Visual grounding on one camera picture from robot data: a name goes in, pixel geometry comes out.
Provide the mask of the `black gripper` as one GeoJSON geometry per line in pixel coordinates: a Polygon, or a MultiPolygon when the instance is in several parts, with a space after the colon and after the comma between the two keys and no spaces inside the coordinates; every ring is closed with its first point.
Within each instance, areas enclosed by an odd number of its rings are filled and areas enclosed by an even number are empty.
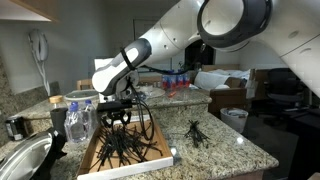
{"type": "Polygon", "coordinates": [[[119,100],[99,103],[97,106],[97,116],[105,127],[112,127],[116,120],[120,120],[123,125],[130,123],[132,113],[127,108],[132,107],[131,100],[119,100]]]}

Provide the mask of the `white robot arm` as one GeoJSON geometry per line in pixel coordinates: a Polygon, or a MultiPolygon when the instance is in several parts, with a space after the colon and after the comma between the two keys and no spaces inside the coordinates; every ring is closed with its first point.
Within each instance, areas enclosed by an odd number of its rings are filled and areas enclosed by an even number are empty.
{"type": "Polygon", "coordinates": [[[320,96],[320,0],[180,0],[98,68],[93,87],[105,96],[121,92],[137,68],[172,57],[197,40],[226,52],[260,41],[320,96]]]}

